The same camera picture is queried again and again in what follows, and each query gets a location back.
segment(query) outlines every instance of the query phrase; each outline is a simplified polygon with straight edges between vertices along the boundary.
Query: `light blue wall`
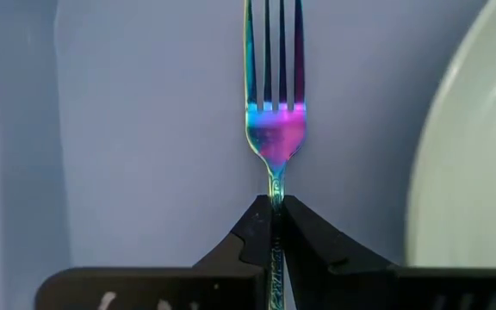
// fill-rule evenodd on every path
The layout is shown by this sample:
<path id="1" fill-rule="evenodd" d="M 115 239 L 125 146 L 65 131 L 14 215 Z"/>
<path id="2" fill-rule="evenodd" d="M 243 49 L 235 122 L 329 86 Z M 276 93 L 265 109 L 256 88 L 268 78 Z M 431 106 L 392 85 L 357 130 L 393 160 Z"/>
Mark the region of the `light blue wall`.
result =
<path id="1" fill-rule="evenodd" d="M 420 128 L 483 3 L 305 2 L 309 132 L 287 193 L 395 262 Z M 242 9 L 0 0 L 0 310 L 70 265 L 192 264 L 265 192 Z"/>

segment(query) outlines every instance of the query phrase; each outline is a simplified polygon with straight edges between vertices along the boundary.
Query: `fork neck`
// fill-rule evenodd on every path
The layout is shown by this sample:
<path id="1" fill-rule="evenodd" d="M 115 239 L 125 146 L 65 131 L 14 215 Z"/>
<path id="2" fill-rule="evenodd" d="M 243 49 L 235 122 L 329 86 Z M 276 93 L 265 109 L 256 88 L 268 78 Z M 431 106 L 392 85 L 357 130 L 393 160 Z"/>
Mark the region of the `fork neck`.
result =
<path id="1" fill-rule="evenodd" d="M 284 199 L 284 169 L 269 172 L 269 198 L 271 205 L 277 209 Z"/>

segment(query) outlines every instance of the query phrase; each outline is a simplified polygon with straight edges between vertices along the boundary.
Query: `black plastic jaw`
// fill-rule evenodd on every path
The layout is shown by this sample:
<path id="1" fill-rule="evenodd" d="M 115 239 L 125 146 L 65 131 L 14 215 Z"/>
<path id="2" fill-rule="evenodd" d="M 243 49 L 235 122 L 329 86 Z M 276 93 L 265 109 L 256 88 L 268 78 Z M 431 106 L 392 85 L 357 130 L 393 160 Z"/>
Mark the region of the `black plastic jaw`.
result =
<path id="1" fill-rule="evenodd" d="M 337 230 L 291 195 L 282 242 L 298 310 L 496 309 L 496 270 L 403 268 Z M 258 196 L 239 222 L 192 268 L 77 268 L 47 279 L 37 310 L 264 310 L 271 207 Z"/>

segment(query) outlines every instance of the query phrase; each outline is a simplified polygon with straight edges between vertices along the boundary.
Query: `fork tine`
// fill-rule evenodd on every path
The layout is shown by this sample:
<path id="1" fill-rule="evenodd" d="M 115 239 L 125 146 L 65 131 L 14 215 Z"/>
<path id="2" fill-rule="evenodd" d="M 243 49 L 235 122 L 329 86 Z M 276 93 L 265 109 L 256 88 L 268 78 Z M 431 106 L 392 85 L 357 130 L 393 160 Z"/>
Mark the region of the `fork tine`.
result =
<path id="1" fill-rule="evenodd" d="M 269 0 L 265 0 L 265 76 L 263 80 L 263 111 L 273 109 L 271 92 L 271 38 L 270 38 L 270 10 Z"/>
<path id="2" fill-rule="evenodd" d="M 301 0 L 295 0 L 294 13 L 294 110 L 306 109 L 306 79 Z"/>
<path id="3" fill-rule="evenodd" d="M 286 92 L 286 39 L 284 35 L 284 0 L 280 1 L 280 26 L 279 26 L 279 110 L 288 109 Z"/>
<path id="4" fill-rule="evenodd" d="M 245 100 L 247 111 L 257 111 L 256 56 L 251 0 L 245 0 Z"/>

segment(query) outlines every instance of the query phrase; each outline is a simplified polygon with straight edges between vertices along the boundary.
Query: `iridescent fork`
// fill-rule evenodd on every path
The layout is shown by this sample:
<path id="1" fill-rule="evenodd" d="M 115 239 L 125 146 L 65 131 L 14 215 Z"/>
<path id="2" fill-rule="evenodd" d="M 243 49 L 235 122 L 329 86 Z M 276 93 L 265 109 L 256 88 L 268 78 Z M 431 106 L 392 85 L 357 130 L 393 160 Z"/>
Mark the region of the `iridescent fork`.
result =
<path id="1" fill-rule="evenodd" d="M 251 15 L 251 0 L 245 0 L 245 104 L 246 137 L 251 149 L 265 162 L 269 173 L 269 197 L 272 206 L 272 243 L 269 310 L 284 309 L 283 251 L 281 247 L 284 168 L 300 149 L 306 135 L 306 100 L 304 78 L 303 20 L 301 0 L 294 10 L 294 105 L 288 106 L 286 86 L 286 44 L 284 35 L 284 0 L 280 1 L 279 26 L 279 101 L 271 98 L 271 50 L 269 0 L 265 0 L 265 75 L 263 106 L 257 105 L 256 66 Z"/>

